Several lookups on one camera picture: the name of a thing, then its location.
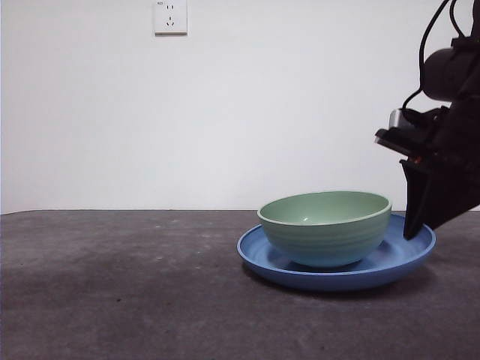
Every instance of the blue plate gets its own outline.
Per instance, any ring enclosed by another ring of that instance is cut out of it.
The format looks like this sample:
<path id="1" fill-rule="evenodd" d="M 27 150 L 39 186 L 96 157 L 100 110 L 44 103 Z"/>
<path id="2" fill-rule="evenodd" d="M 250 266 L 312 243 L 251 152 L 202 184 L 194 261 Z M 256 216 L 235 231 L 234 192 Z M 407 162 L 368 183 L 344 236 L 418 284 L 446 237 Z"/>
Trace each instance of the blue plate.
<path id="1" fill-rule="evenodd" d="M 364 259 L 338 268 L 311 268 L 290 261 L 275 250 L 261 225 L 238 240 L 237 250 L 247 266 L 274 283 L 301 290 L 346 291 L 378 287 L 396 281 L 418 268 L 435 245 L 435 233 L 423 226 L 405 240 L 405 218 L 393 214 L 379 247 Z"/>

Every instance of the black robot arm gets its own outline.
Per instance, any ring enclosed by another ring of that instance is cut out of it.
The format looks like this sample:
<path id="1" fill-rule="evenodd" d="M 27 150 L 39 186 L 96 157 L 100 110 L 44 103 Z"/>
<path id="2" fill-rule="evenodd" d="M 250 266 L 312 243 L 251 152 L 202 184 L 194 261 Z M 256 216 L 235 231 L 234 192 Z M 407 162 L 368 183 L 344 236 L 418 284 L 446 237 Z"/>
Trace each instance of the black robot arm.
<path id="1" fill-rule="evenodd" d="M 417 93 L 451 106 L 421 113 L 404 105 L 392 113 L 389 129 L 376 133 L 380 145 L 408 157 L 400 161 L 407 180 L 407 239 L 422 224 L 435 229 L 480 204 L 480 0 L 473 19 L 469 37 L 453 39 L 450 48 L 421 62 Z"/>

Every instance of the green bowl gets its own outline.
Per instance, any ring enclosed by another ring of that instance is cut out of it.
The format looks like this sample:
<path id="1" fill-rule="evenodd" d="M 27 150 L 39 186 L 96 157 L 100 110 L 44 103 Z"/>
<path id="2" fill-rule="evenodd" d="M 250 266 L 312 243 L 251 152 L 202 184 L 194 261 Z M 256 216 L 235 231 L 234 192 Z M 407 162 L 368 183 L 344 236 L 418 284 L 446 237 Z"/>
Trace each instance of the green bowl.
<path id="1" fill-rule="evenodd" d="M 367 256 L 383 240 L 392 204 L 375 193 L 304 193 L 264 205 L 258 212 L 270 243 L 292 261 L 335 267 Z"/>

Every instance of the wall socket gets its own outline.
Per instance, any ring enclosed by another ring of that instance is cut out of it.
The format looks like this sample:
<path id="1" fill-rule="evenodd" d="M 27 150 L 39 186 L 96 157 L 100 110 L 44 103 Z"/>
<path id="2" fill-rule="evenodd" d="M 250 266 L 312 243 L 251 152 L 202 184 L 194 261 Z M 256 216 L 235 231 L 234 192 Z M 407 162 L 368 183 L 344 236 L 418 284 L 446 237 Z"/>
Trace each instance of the wall socket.
<path id="1" fill-rule="evenodd" d="M 154 30 L 156 35 L 187 34 L 187 0 L 157 0 Z"/>

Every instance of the concrete surface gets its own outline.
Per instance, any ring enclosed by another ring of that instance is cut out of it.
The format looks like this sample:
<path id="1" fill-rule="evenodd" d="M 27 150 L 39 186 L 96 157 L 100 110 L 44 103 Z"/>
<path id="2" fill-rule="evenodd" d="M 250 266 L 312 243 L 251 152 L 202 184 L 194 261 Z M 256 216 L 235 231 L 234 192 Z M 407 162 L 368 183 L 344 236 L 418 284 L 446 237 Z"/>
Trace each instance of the concrete surface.
<path id="1" fill-rule="evenodd" d="M 266 283 L 253 211 L 30 211 L 2 222 L 4 360 L 480 359 L 480 212 L 368 291 Z"/>

